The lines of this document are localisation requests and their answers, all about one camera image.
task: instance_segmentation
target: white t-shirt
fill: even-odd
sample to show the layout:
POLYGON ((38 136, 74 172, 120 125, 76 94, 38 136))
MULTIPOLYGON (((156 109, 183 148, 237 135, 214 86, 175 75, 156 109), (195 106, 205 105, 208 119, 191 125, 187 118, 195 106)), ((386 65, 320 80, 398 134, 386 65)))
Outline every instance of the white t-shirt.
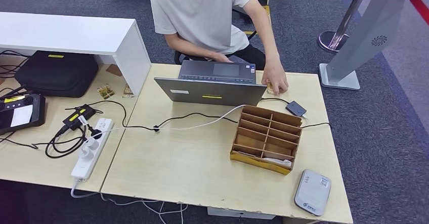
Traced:
POLYGON ((231 54, 249 45, 246 34, 232 25, 232 7, 249 0, 151 0, 155 31, 178 33, 199 47, 231 54))

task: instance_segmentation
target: black pants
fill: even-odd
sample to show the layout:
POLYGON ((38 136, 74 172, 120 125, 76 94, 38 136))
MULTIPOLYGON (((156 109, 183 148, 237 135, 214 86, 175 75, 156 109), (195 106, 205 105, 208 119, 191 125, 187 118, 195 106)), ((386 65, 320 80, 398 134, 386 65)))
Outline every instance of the black pants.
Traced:
MULTIPOLYGON (((253 47, 251 44, 249 44, 246 48, 236 51, 232 54, 226 55, 227 57, 230 56, 236 56, 239 57, 248 63, 255 64, 256 70, 264 70, 265 68, 265 54, 258 50, 257 48, 253 47)), ((187 56, 191 58, 194 61, 205 61, 206 59, 203 57, 198 56, 187 56)))

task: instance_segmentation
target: laptop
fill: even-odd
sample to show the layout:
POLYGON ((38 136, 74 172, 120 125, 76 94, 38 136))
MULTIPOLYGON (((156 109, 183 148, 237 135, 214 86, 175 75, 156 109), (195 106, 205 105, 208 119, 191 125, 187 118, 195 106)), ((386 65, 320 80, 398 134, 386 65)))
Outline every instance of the laptop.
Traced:
POLYGON ((256 106, 267 89, 256 84, 255 65, 183 61, 179 78, 154 80, 173 102, 256 106))

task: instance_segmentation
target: red stripe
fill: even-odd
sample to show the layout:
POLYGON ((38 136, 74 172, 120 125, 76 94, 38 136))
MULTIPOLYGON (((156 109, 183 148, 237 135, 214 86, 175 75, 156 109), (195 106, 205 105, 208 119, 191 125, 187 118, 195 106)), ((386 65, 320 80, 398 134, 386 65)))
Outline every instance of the red stripe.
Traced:
POLYGON ((422 0, 410 0, 410 2, 414 5, 418 13, 420 13, 423 20, 429 25, 429 8, 427 8, 422 0))

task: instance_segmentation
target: stanchion base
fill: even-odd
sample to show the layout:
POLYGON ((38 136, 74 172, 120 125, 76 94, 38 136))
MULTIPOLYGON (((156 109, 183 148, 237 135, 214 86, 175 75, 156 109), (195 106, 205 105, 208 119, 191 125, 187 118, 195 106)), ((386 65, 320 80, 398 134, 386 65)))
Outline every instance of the stanchion base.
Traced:
POLYGON ((346 43, 347 39, 349 38, 349 36, 347 34, 344 34, 344 36, 342 37, 341 41, 339 42, 338 46, 336 47, 336 49, 331 49, 329 47, 329 44, 332 41, 332 38, 334 38, 335 35, 335 31, 325 31, 323 33, 321 33, 319 35, 319 39, 317 40, 317 43, 319 44, 319 46, 331 53, 338 53, 339 50, 342 48, 342 46, 346 43))
POLYGON ((329 81, 328 74, 326 73, 326 65, 326 63, 319 64, 319 78, 323 87, 333 87, 348 90, 359 90, 361 88, 358 77, 356 76, 356 71, 352 71, 339 82, 329 81))

